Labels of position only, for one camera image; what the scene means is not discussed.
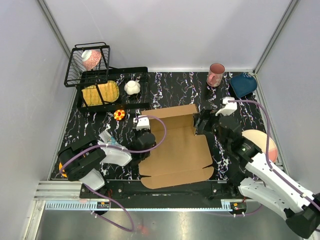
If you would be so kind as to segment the blue grey carton box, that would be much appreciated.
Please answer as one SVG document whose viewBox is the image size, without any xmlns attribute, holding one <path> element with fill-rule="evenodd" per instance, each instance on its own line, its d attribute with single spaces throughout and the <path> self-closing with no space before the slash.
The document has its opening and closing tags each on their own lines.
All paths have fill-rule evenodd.
<svg viewBox="0 0 320 240">
<path fill-rule="evenodd" d="M 121 148 L 121 145 L 118 144 L 118 142 L 107 130 L 104 130 L 98 136 L 99 138 L 97 142 L 99 145 L 106 145 L 108 148 L 111 148 L 111 147 Z"/>
</svg>

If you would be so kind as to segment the brown cardboard box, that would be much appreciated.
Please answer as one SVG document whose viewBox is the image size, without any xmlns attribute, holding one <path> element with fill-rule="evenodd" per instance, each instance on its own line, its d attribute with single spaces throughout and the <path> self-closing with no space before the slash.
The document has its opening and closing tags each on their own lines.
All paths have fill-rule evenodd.
<svg viewBox="0 0 320 240">
<path fill-rule="evenodd" d="M 205 135 L 197 135 L 195 104 L 145 110 L 158 147 L 138 165 L 141 183 L 160 189 L 208 180 L 214 173 L 213 159 Z"/>
</svg>

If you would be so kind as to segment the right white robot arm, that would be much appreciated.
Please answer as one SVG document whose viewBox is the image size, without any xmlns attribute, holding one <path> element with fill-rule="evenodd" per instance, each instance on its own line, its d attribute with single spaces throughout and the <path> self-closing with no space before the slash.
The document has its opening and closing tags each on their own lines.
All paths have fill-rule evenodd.
<svg viewBox="0 0 320 240">
<path fill-rule="evenodd" d="M 242 134 L 232 116 L 203 109 L 194 125 L 213 133 L 237 170 L 227 173 L 227 192 L 241 195 L 269 208 L 299 237 L 308 239 L 320 226 L 320 195 L 306 189 L 267 159 L 266 153 Z"/>
</svg>

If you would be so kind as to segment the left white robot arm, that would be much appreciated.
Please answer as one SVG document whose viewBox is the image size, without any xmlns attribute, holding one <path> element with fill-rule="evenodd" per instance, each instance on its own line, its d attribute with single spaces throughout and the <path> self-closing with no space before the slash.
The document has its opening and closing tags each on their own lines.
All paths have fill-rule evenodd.
<svg viewBox="0 0 320 240">
<path fill-rule="evenodd" d="M 78 139 L 58 152 L 59 170 L 70 182 L 80 181 L 90 187 L 95 197 L 103 198 L 108 193 L 108 186 L 98 166 L 101 163 L 120 167 L 136 166 L 150 156 L 149 151 L 142 150 L 156 145 L 156 137 L 149 130 L 133 132 L 134 138 L 128 147 L 120 145 L 107 130 L 99 136 L 88 134 Z"/>
</svg>

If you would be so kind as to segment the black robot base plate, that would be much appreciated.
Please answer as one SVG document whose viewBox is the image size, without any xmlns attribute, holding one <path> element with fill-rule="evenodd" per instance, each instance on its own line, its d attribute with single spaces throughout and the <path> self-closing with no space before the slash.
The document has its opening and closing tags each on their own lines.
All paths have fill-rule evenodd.
<svg viewBox="0 0 320 240">
<path fill-rule="evenodd" d="M 204 209 L 221 207 L 221 200 L 242 201 L 243 196 L 225 181 L 202 181 L 149 189 L 140 180 L 111 180 L 98 193 L 126 209 Z"/>
</svg>

